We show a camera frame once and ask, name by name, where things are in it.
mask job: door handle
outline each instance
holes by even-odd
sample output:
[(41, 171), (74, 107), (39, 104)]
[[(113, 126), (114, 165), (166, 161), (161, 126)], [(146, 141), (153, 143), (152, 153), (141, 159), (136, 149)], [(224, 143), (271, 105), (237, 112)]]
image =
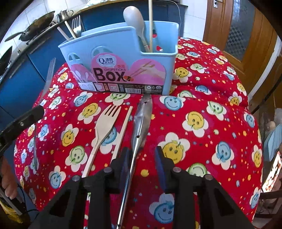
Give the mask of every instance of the door handle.
[(218, 8), (218, 2), (223, 3), (223, 0), (213, 0), (213, 7)]

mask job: wooden door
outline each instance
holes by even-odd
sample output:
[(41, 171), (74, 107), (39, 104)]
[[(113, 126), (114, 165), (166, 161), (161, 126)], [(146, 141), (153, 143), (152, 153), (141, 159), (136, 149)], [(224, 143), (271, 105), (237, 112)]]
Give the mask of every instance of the wooden door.
[(248, 0), (208, 0), (203, 40), (223, 51), (249, 93), (273, 53), (277, 34)]

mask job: metal pot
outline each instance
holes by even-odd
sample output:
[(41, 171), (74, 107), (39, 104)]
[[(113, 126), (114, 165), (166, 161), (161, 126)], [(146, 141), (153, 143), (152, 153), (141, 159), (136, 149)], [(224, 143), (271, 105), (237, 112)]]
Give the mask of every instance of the metal pot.
[(64, 21), (73, 15), (73, 10), (63, 10), (57, 14), (58, 22)]

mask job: pot handle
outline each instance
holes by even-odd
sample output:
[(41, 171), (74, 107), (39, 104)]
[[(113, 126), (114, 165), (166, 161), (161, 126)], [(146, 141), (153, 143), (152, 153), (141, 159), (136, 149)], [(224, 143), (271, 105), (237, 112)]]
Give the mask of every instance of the pot handle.
[(71, 16), (73, 15), (73, 13), (74, 13), (73, 10), (69, 10), (68, 12), (69, 12), (69, 14), (70, 14), (70, 17), (71, 17)]

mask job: metal fork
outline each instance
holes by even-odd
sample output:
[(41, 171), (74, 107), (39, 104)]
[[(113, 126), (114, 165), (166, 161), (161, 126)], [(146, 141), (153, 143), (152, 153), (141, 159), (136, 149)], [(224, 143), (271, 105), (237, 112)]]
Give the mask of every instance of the metal fork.
[(93, 149), (91, 151), (91, 154), (89, 155), (82, 177), (88, 176), (88, 173), (93, 164), (98, 148), (111, 132), (114, 123), (120, 113), (120, 109), (121, 109), (120, 106), (110, 105), (105, 110), (103, 110), (103, 112), (100, 114), (95, 126), (96, 142), (92, 144)]
[(80, 15), (78, 17), (75, 17), (72, 20), (71, 28), (73, 32), (75, 33), (75, 36), (78, 38), (81, 36), (81, 21), (80, 21)]

